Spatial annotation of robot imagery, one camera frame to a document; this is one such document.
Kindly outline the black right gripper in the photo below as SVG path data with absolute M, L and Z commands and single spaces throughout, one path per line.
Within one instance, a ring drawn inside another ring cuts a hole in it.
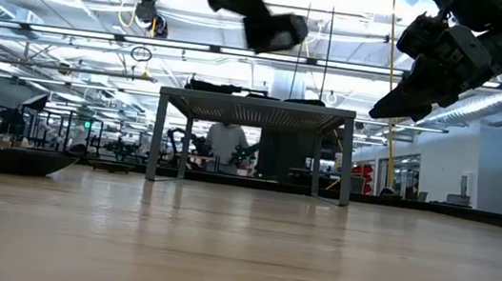
M 502 73 L 500 24 L 476 35 L 468 26 L 421 14 L 402 32 L 397 48 L 414 60 L 411 72 L 374 104 L 371 118 L 418 121 L 433 104 L 445 108 Z

